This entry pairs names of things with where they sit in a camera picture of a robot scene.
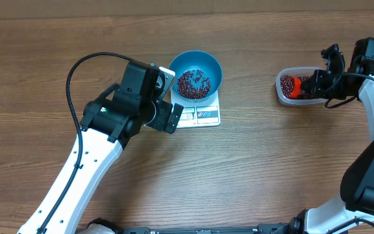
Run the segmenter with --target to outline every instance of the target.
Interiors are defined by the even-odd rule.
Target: wood grain
[[[66,161],[75,140],[66,76],[98,51],[163,66],[208,51],[223,67],[222,121],[174,135],[142,129],[80,227],[99,216],[123,227],[255,226],[321,205],[368,145],[363,106],[283,107],[273,85],[284,68],[323,66],[319,50],[335,42],[349,60],[368,36],[374,11],[0,20],[0,233],[27,221]],[[124,69],[108,57],[79,67],[71,82],[79,118]]]
[[[0,0],[0,20],[324,10],[374,10],[374,0]]]

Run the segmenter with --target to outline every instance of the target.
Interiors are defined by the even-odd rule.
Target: blue bowl
[[[171,64],[169,65],[169,69],[175,72],[177,80],[184,72],[187,72],[189,70],[191,72],[192,70],[197,71],[197,69],[204,72],[203,78],[210,78],[210,83],[212,84],[212,86],[210,87],[210,91],[208,92],[206,97],[201,99],[188,99],[186,97],[181,96],[177,88],[177,81],[175,81],[172,88],[173,91],[178,96],[180,96],[181,99],[190,102],[201,102],[207,100],[219,89],[221,85],[221,80],[223,79],[223,72],[221,70],[219,62],[212,55],[203,51],[187,51],[180,54],[179,56],[175,57],[173,62],[171,62]]]

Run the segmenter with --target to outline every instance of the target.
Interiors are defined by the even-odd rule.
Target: bowl
[[[212,96],[219,89],[223,79],[223,72],[219,62],[212,55],[203,51],[187,51],[180,54],[179,56],[175,57],[173,62],[171,62],[169,69],[175,72],[175,76],[177,78],[172,88],[173,92],[176,93],[176,95],[178,95],[181,99],[189,102],[202,102],[210,98],[210,96]],[[193,72],[194,77],[197,77],[197,69],[204,72],[203,78],[209,77],[210,84],[212,85],[210,87],[210,91],[204,98],[201,99],[189,99],[181,96],[178,91],[178,79],[184,72],[192,72],[193,70],[195,70]]]
[[[316,98],[316,99],[290,99],[287,98],[281,89],[281,77],[283,75],[292,75],[294,77],[298,76],[312,76],[315,70],[321,70],[322,68],[318,67],[299,67],[299,68],[286,68],[283,69],[277,76],[276,80],[276,87],[277,87],[277,94],[279,103],[286,106],[304,106],[304,105],[312,105],[317,103],[326,102],[326,99],[323,98]]]

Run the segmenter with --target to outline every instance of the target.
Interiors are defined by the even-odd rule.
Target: pile of beans
[[[212,87],[210,83],[210,78],[203,78],[205,73],[200,69],[186,71],[184,72],[180,78],[177,79],[177,88],[179,94],[188,99],[201,99],[207,96]],[[201,86],[198,88],[194,87],[192,80],[194,83],[198,83],[200,80]]]
[[[304,82],[308,80],[310,77],[309,76],[300,76],[297,77],[301,82]],[[290,98],[290,95],[293,91],[293,87],[295,85],[293,78],[290,75],[283,75],[280,77],[280,89],[282,90],[282,93],[284,94],[285,97]],[[301,91],[301,93],[298,95],[296,99],[313,99],[312,94],[307,94],[304,92],[304,90]]]

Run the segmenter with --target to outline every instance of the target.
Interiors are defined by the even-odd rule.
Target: red object
[[[296,99],[296,98],[298,98],[298,95],[301,93],[301,80],[296,78],[296,77],[293,77],[293,76],[291,76],[291,77],[294,81],[294,86],[293,86],[293,90],[292,90],[292,93],[290,94],[289,98]]]

